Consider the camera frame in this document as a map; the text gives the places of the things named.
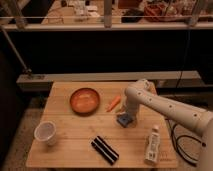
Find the tiled floor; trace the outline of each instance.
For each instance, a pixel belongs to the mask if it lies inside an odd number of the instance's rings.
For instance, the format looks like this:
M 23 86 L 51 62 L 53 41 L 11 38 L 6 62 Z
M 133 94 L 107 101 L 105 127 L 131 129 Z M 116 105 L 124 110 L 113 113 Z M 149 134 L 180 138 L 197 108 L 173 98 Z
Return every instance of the tiled floor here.
M 10 151 L 6 157 L 2 171 L 46 171 L 47 169 L 32 169 L 26 168 L 25 162 L 27 159 L 28 151 L 30 149 L 33 140 L 33 131 L 36 125 L 40 121 L 40 117 L 43 112 L 43 108 L 35 103 L 36 99 L 32 100 L 29 107 L 26 109 L 17 133 L 14 137 L 14 141 L 11 145 Z M 178 127 L 177 134 L 192 134 L 182 127 Z M 191 155 L 198 156 L 199 145 L 191 140 L 185 140 L 182 142 L 184 149 Z M 189 166 L 178 155 L 179 167 L 176 171 L 195 171 L 194 167 Z M 169 171 L 169 169 L 159 169 L 160 171 Z

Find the orange bowl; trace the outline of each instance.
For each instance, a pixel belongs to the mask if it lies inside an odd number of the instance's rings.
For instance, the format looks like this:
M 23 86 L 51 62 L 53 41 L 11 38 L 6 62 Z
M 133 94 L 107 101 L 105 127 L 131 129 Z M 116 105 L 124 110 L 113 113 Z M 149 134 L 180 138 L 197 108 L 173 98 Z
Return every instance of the orange bowl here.
M 76 90 L 70 97 L 70 105 L 74 112 L 82 115 L 94 112 L 100 104 L 100 96 L 92 88 Z

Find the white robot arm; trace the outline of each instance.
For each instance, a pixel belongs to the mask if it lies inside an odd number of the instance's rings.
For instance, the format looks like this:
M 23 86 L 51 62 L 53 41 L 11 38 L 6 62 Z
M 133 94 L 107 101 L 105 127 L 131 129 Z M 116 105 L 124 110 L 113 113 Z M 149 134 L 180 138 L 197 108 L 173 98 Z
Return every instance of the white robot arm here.
M 140 104 L 150 107 L 202 137 L 197 170 L 211 171 L 213 167 L 213 163 L 211 163 L 213 159 L 213 113 L 160 97 L 150 93 L 149 89 L 150 83 L 145 79 L 139 80 L 125 89 L 127 99 L 124 115 L 126 116 L 118 118 L 118 122 L 125 127 L 128 121 L 136 118 Z

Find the cup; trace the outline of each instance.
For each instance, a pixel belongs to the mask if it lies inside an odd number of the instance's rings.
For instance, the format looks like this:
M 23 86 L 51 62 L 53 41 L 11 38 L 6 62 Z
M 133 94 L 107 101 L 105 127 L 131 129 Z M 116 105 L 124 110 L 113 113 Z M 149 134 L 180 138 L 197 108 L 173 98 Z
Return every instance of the cup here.
M 56 143 L 56 126 L 51 121 L 41 122 L 34 131 L 34 137 L 48 146 Z

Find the bottle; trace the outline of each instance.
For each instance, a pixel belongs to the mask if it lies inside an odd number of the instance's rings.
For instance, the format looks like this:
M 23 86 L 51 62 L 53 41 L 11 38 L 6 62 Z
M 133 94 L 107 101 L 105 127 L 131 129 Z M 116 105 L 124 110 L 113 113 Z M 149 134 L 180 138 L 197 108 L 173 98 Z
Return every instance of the bottle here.
M 151 164 L 156 164 L 158 161 L 160 145 L 159 126 L 154 125 L 148 137 L 148 145 L 145 153 L 145 161 Z

